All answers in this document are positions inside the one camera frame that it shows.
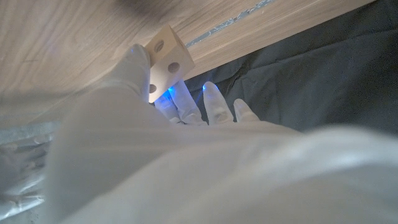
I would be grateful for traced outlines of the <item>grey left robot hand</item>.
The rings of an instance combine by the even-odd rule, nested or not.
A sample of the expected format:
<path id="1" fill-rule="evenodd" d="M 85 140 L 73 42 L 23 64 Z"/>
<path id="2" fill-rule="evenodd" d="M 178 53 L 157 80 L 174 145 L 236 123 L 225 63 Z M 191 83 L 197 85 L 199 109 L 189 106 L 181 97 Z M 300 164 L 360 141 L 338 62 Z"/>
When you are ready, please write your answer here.
<path id="1" fill-rule="evenodd" d="M 351 126 L 300 133 L 230 111 L 205 83 L 208 122 L 183 82 L 148 102 L 133 45 L 60 125 L 42 223 L 396 223 L 397 137 Z"/>

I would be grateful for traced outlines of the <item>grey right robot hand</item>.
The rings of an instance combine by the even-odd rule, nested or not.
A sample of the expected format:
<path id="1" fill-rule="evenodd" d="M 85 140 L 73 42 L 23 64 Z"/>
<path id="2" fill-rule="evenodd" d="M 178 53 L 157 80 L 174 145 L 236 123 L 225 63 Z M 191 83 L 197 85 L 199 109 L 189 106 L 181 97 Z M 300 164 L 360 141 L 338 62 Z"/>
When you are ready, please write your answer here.
<path id="1" fill-rule="evenodd" d="M 44 202 L 45 158 L 58 121 L 1 130 L 1 220 Z"/>

